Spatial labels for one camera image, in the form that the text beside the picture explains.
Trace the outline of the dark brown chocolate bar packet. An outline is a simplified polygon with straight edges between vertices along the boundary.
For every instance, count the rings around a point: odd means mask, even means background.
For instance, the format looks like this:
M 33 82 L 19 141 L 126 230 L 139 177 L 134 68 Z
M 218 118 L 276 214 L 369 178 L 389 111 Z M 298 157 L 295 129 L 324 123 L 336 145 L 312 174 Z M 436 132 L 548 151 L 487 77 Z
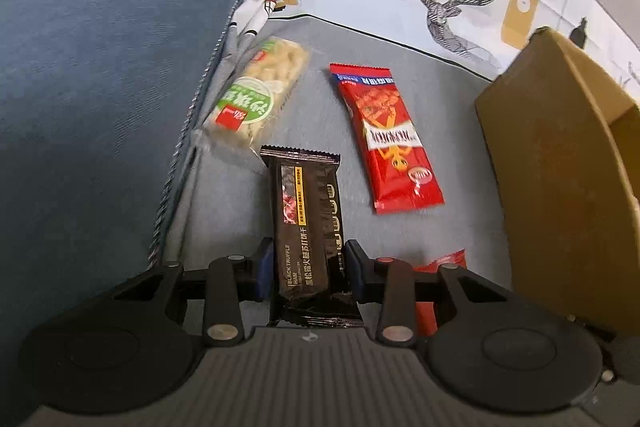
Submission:
M 343 255 L 344 227 L 337 169 L 341 156 L 264 145 L 269 171 L 277 280 L 273 324 L 346 329 L 363 319 Z

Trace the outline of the small red snack packet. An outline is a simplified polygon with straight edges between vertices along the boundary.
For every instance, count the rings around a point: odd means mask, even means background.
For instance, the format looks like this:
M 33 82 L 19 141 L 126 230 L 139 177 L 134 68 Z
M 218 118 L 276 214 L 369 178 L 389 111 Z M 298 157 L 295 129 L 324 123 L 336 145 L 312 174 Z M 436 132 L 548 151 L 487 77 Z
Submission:
M 414 273 L 436 274 L 441 265 L 457 265 L 457 267 L 466 268 L 465 250 L 460 249 L 460 251 L 439 257 L 428 265 L 419 265 L 414 268 Z M 418 326 L 420 337 L 428 337 L 437 332 L 435 301 L 439 295 L 439 283 L 426 287 L 420 285 L 416 290 L 416 326 Z

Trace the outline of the white peanut candy packet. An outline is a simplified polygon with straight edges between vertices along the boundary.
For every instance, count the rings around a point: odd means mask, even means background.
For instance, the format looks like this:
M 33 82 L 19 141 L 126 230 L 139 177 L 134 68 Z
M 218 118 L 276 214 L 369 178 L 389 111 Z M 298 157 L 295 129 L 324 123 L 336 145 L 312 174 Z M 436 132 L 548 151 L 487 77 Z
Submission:
M 263 41 L 206 117 L 209 139 L 258 150 L 309 59 L 310 51 L 297 42 L 277 37 Z

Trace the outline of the brown cardboard box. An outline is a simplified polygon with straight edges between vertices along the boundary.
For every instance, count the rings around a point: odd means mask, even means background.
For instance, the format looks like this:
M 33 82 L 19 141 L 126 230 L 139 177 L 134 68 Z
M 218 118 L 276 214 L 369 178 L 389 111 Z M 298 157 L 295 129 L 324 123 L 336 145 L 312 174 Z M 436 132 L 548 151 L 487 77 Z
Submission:
M 639 332 L 639 107 L 557 31 L 537 29 L 475 103 L 514 289 L 617 334 Z

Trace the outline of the grey deer print sofa cover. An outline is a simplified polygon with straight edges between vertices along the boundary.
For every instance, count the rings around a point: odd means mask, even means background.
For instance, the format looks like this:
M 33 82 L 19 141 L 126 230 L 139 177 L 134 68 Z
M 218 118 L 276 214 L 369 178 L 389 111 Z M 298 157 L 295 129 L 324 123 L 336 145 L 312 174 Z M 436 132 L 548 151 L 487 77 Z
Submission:
M 463 249 L 559 314 L 639 326 L 639 48 L 596 0 L 245 0 L 160 259 L 273 231 L 262 146 L 327 150 L 342 239 Z

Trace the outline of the blue sofa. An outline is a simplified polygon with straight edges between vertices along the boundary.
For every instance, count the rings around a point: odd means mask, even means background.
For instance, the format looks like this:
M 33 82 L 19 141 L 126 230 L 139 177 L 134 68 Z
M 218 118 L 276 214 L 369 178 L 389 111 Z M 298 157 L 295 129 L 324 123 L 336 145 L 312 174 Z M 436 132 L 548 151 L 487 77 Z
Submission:
M 1 421 L 37 325 L 145 270 L 235 0 L 1 0 Z

